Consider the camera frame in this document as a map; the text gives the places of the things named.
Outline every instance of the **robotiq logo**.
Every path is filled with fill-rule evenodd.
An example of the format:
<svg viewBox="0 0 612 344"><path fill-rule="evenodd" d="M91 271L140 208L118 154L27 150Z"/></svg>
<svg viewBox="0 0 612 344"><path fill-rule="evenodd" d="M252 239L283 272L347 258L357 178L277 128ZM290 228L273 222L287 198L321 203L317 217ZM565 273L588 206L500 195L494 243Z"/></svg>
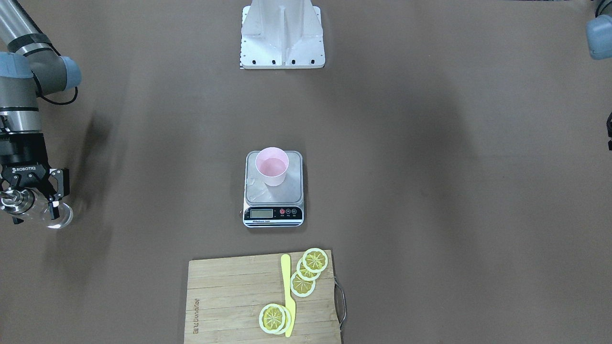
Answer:
<svg viewBox="0 0 612 344"><path fill-rule="evenodd" d="M36 171L36 167L13 167L13 173L23 172L23 171Z"/></svg>

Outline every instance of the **digital kitchen scale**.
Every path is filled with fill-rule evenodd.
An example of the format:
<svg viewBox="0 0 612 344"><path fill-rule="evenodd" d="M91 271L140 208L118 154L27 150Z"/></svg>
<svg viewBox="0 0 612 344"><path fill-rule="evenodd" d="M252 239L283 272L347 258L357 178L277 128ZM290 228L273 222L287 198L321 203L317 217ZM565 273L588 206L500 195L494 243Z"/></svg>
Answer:
<svg viewBox="0 0 612 344"><path fill-rule="evenodd" d="M304 222L304 175L302 154L285 151L289 168L285 181L268 186L255 166L259 151L247 155L242 222L247 227L295 227Z"/></svg>

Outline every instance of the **metal lid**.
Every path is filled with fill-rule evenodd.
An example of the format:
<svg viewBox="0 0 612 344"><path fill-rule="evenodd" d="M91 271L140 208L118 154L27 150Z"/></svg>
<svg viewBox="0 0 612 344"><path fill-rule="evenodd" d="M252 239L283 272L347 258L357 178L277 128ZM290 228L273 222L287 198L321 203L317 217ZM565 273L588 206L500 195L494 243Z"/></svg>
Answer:
<svg viewBox="0 0 612 344"><path fill-rule="evenodd" d="M34 204L34 193L28 189L24 189L23 191L6 190L4 194L12 198L2 197L2 206L0 209L11 215L23 214L30 210Z"/></svg>

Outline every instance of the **brown table surface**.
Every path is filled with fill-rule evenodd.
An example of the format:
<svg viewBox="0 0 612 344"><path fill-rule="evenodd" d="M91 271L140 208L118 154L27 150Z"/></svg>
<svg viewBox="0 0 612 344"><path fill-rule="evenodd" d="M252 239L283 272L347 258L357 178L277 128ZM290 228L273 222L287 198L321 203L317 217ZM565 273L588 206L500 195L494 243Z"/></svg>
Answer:
<svg viewBox="0 0 612 344"><path fill-rule="evenodd" d="M309 247L348 344L612 342L595 2L316 0L327 65L303 71L238 68L248 0L22 4L83 71L40 103L77 218L0 216L2 344L182 343L190 260ZM304 155L300 228L241 222L266 146Z"/></svg>

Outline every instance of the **lemon slice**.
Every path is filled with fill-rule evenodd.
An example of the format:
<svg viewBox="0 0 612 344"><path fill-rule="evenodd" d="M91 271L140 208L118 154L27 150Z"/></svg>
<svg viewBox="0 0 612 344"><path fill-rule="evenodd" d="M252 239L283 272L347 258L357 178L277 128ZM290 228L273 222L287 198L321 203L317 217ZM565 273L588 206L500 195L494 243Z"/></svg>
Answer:
<svg viewBox="0 0 612 344"><path fill-rule="evenodd" d="M321 275L321 273L319 272L318 274L315 274L314 272L310 272L308 271L304 265L302 264L302 259L300 258L300 260L297 262L297 266L296 266L296 271L297 271L297 275L305 281L314 281L316 279L319 278L319 276Z"/></svg>
<svg viewBox="0 0 612 344"><path fill-rule="evenodd" d="M312 294L313 290L315 290L316 281L305 281L302 280L297 272L293 273L291 276L291 291L295 296L306 297Z"/></svg>
<svg viewBox="0 0 612 344"><path fill-rule="evenodd" d="M287 317L281 305L267 304L259 313L259 326L265 333L274 334L285 326Z"/></svg>
<svg viewBox="0 0 612 344"><path fill-rule="evenodd" d="M281 307L283 307L283 310L285 310L285 316L286 316L285 326L283 327L282 330L276 332L275 334L285 334L285 332L287 332L287 330L289 329L289 326L291 325L291 313L289 312L287 307L285 306L281 306Z"/></svg>
<svg viewBox="0 0 612 344"><path fill-rule="evenodd" d="M327 254L321 249L309 249L302 256L304 268L314 274L325 270L327 262Z"/></svg>

